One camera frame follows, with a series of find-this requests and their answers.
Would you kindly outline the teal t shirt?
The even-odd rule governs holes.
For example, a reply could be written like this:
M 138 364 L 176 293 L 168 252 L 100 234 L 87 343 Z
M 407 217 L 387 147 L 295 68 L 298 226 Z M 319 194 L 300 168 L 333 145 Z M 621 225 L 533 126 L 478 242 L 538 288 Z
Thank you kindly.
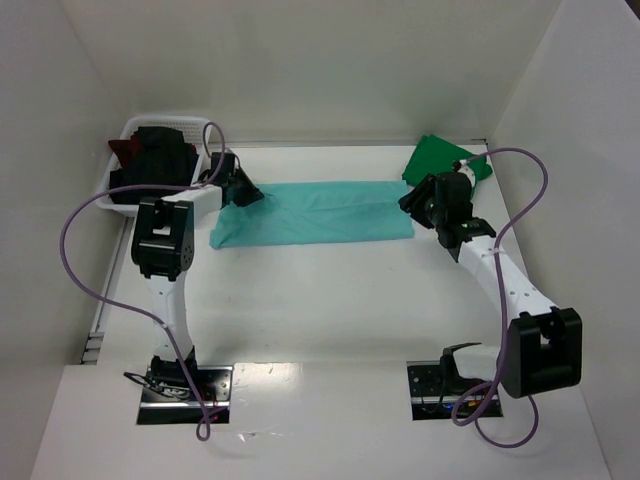
M 261 184 L 264 198 L 220 212 L 210 233 L 215 250 L 240 247 L 410 239 L 414 228 L 398 200 L 403 181 Z

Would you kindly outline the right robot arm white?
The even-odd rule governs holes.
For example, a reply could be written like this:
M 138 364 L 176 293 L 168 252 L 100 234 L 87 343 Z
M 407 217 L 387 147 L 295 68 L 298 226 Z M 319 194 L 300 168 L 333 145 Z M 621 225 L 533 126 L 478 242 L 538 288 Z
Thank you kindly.
M 479 283 L 506 317 L 501 347 L 465 343 L 443 351 L 450 384 L 497 380 L 513 398 L 577 385 L 582 377 L 582 320 L 540 293 L 496 244 L 490 224 L 473 214 L 472 184 L 463 173 L 427 175 L 399 201 L 433 229 L 453 260 Z

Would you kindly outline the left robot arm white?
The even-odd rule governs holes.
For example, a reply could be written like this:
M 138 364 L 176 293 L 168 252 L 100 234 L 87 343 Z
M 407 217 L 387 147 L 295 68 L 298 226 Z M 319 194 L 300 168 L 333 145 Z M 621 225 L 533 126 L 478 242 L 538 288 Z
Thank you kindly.
M 144 198 L 136 216 L 131 255 L 151 292 L 156 336 L 143 384 L 163 396 L 188 391 L 188 381 L 198 377 L 185 300 L 196 225 L 229 205 L 246 207 L 264 198 L 230 150 L 215 153 L 205 174 L 215 176 L 212 183 Z

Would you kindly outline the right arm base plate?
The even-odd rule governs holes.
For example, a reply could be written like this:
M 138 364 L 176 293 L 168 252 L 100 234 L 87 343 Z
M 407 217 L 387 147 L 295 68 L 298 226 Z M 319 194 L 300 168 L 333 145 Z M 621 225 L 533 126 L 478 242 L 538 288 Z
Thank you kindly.
M 409 362 L 407 377 L 411 398 L 412 418 L 418 420 L 450 419 L 455 402 L 466 390 L 481 381 L 462 380 L 454 383 L 444 380 L 443 368 L 438 361 Z M 467 398 L 458 409 L 460 419 L 468 418 L 480 406 L 488 388 Z M 496 393 L 481 417 L 503 416 L 499 395 Z

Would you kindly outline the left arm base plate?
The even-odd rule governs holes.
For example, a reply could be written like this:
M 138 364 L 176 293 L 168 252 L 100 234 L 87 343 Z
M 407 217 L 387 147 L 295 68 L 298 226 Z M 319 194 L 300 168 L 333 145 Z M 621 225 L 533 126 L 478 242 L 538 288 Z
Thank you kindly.
M 230 421 L 232 374 L 231 366 L 206 367 L 194 378 L 214 425 Z M 142 386 L 137 425 L 196 425 L 201 420 L 199 403 L 185 380 L 159 380 L 151 376 L 151 369 L 145 376 L 131 374 L 130 378 Z

